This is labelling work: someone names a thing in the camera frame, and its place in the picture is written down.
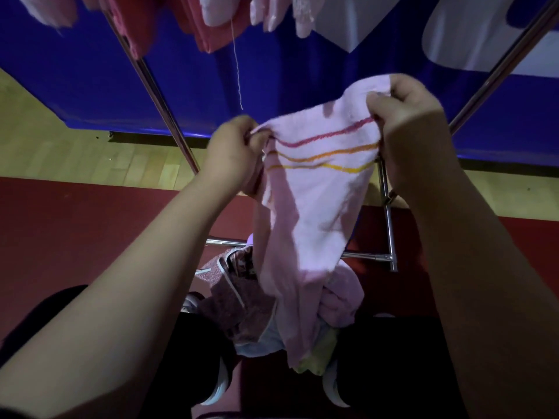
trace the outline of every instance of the colored stripe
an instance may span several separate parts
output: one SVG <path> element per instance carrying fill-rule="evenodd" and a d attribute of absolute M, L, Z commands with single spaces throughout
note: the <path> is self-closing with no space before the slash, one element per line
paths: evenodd
<path fill-rule="evenodd" d="M 334 154 L 352 154 L 352 153 L 358 153 L 360 151 L 374 150 L 375 148 L 378 148 L 378 143 L 361 145 L 359 147 L 353 147 L 353 148 L 344 148 L 342 150 L 328 151 L 327 153 L 317 154 L 316 156 L 307 157 L 305 159 L 296 159 L 295 157 L 289 157 L 289 156 L 286 156 L 283 153 L 280 153 L 277 150 L 270 151 L 268 153 L 268 155 L 270 156 L 272 154 L 277 154 L 278 156 L 281 156 L 284 159 L 287 159 L 287 160 L 295 162 L 295 163 L 305 163 L 305 162 L 309 162 L 309 161 L 315 161 L 315 160 L 318 160 L 318 159 L 322 159 L 323 157 L 333 156 Z"/>
<path fill-rule="evenodd" d="M 338 170 L 340 172 L 345 172 L 345 173 L 359 173 L 359 172 L 362 172 L 365 169 L 370 168 L 373 164 L 374 164 L 374 160 L 369 161 L 367 164 L 364 164 L 363 166 L 360 166 L 359 168 L 345 168 L 343 166 L 331 165 L 330 163 L 322 163 L 320 165 L 272 165 L 266 170 L 270 171 L 270 170 L 279 169 L 279 168 L 283 168 L 283 169 L 330 168 L 330 169 Z"/>
<path fill-rule="evenodd" d="M 333 136 L 336 136 L 336 135 L 343 135 L 345 133 L 355 132 L 356 130 L 361 128 L 363 125 L 366 125 L 367 123 L 371 123 L 371 122 L 374 122 L 374 119 L 372 117 L 368 117 L 367 119 L 362 119 L 359 122 L 355 122 L 353 125 L 350 125 L 347 128 L 341 129 L 340 131 L 323 133 L 321 135 L 316 135 L 314 137 L 307 138 L 305 140 L 301 140 L 301 141 L 297 141 L 297 142 L 285 142 L 285 141 L 279 140 L 277 138 L 276 138 L 276 141 L 284 147 L 297 148 L 297 147 L 300 147 L 302 145 L 308 144 L 309 142 L 322 140 L 324 138 L 330 138 L 330 137 L 333 137 Z"/>

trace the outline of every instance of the person's left arm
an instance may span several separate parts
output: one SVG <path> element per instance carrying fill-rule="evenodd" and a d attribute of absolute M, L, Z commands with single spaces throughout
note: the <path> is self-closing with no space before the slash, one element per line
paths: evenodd
<path fill-rule="evenodd" d="M 220 126 L 204 170 L 0 369 L 1 407 L 34 417 L 137 414 L 209 230 L 261 155 L 265 132 L 245 141 L 255 125 L 240 116 Z"/>

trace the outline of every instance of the white string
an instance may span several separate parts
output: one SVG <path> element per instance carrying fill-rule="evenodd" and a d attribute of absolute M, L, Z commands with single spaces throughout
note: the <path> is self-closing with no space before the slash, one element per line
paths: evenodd
<path fill-rule="evenodd" d="M 239 72 L 239 59 L 237 59 L 237 48 L 235 47 L 235 33 L 233 32 L 233 19 L 231 19 L 231 36 L 233 37 L 233 53 L 235 54 L 235 64 L 237 66 L 237 88 L 239 89 L 239 104 L 243 109 L 243 96 L 241 95 L 241 76 Z"/>

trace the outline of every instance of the person's left hand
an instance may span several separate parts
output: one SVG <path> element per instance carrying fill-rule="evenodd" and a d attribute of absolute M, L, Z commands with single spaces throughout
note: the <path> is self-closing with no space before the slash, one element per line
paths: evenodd
<path fill-rule="evenodd" d="M 200 176 L 211 180 L 212 185 L 223 186 L 230 195 L 244 189 L 271 135 L 268 130 L 250 135 L 257 125 L 254 119 L 246 115 L 237 116 L 221 125 L 210 139 Z"/>

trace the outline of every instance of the metal pole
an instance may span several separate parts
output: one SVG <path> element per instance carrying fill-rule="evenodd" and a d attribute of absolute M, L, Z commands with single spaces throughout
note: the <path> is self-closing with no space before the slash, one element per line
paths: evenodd
<path fill-rule="evenodd" d="M 378 183 L 381 189 L 381 199 L 388 195 L 388 178 L 386 176 L 386 166 L 384 160 L 380 157 L 378 162 Z M 394 228 L 392 226 L 392 212 L 390 205 L 384 204 L 382 206 L 386 219 L 386 233 L 388 234 L 388 253 L 390 255 L 390 272 L 398 271 L 398 264 L 396 259 L 396 247 L 394 244 Z"/>
<path fill-rule="evenodd" d="M 501 60 L 489 72 L 489 77 L 466 105 L 450 123 L 451 135 L 454 135 L 479 107 L 489 98 L 514 68 L 527 56 L 532 48 L 559 22 L 559 0 L 548 0 L 526 29 L 502 56 Z M 384 204 L 391 204 L 397 194 L 390 191 Z"/>
<path fill-rule="evenodd" d="M 246 241 L 242 239 L 227 239 L 227 238 L 215 238 L 209 237 L 206 240 L 206 245 L 220 245 L 224 247 L 242 247 L 247 245 Z M 392 262 L 392 256 L 389 254 L 369 254 L 369 253 L 361 253 L 359 251 L 354 250 L 346 250 L 342 254 L 343 258 L 355 258 L 355 259 L 368 259 L 368 260 L 376 260 L 376 261 L 389 261 Z"/>
<path fill-rule="evenodd" d="M 161 115 L 161 118 L 163 118 L 163 121 L 165 122 L 167 128 L 169 128 L 169 131 L 173 136 L 173 140 L 175 140 L 175 142 L 177 143 L 178 148 L 182 151 L 182 154 L 185 156 L 186 161 L 188 162 L 190 168 L 192 169 L 192 172 L 194 173 L 194 175 L 196 175 L 200 171 L 198 162 L 194 158 L 194 154 L 192 154 L 192 150 L 190 149 L 190 147 L 188 147 L 188 144 L 186 144 L 181 129 L 179 128 L 177 121 L 175 120 L 173 114 L 171 113 L 171 110 L 169 109 L 169 106 L 167 105 L 165 99 L 163 98 L 163 94 L 159 90 L 157 83 L 153 79 L 153 76 L 151 75 L 147 63 L 142 58 L 140 60 L 136 60 L 132 56 L 132 53 L 130 52 L 130 47 L 128 45 L 128 41 L 126 40 L 126 38 L 124 38 L 121 34 L 118 33 L 115 27 L 115 23 L 112 20 L 112 14 L 109 12 L 104 12 L 104 14 L 113 32 L 118 38 L 118 41 L 122 45 L 124 52 L 128 56 L 130 63 L 132 63 L 134 69 L 136 69 L 136 72 L 140 77 L 140 80 L 144 84 L 144 87 L 147 90 L 149 96 L 151 97 L 151 100 L 155 104 L 157 111 Z"/>

